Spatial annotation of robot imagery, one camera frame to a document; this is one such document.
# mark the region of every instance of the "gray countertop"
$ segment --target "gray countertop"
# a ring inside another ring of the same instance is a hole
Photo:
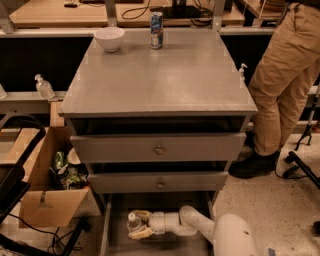
[[[92,40],[62,104],[66,118],[254,113],[256,106],[218,33],[165,28],[162,49],[150,30],[126,29],[115,53]]]

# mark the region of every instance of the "concrete floor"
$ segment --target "concrete floor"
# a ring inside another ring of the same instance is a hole
[[[289,151],[294,150],[300,137],[301,134],[292,135],[282,150],[278,175],[294,165],[286,163],[284,159]],[[306,141],[302,142],[296,153],[320,176],[320,134],[313,135],[310,146],[305,145]],[[5,155],[5,147],[9,148],[10,142],[1,142],[0,157]],[[248,147],[244,147],[240,158],[248,153]],[[12,213],[17,214],[18,208],[19,205]],[[214,205],[215,218],[225,213],[234,213],[247,220],[260,241],[266,247],[275,249],[277,256],[320,255],[320,236],[315,234],[312,226],[314,221],[320,220],[320,190],[308,178],[284,180],[274,172],[249,180],[229,176]],[[77,219],[74,219],[69,227],[61,228],[59,235],[72,230],[76,223]],[[71,255],[99,255],[103,218],[90,217],[89,223],[91,230],[83,232],[77,242],[77,247],[82,250],[74,251]],[[42,230],[55,232],[56,228]],[[43,250],[47,250],[52,240],[52,235],[19,229],[18,220],[11,216],[0,225],[0,232],[13,240]],[[1,255],[11,254],[0,249]]]

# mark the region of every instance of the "open cardboard box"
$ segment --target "open cardboard box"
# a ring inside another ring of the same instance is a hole
[[[46,128],[46,136],[24,165],[24,181],[31,188],[21,200],[20,217],[34,227],[65,227],[73,217],[100,216],[101,209],[89,186],[77,190],[52,190],[49,167],[55,152],[72,148],[68,127]],[[15,162],[33,138],[35,129],[19,133],[6,162]]]

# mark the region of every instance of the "blue can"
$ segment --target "blue can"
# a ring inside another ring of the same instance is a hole
[[[150,18],[150,47],[159,49],[163,43],[163,16],[162,12],[152,12]]]

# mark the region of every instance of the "brown pants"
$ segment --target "brown pants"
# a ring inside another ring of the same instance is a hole
[[[250,81],[258,112],[253,116],[255,150],[281,148],[305,107],[320,72],[320,10],[292,3]]]

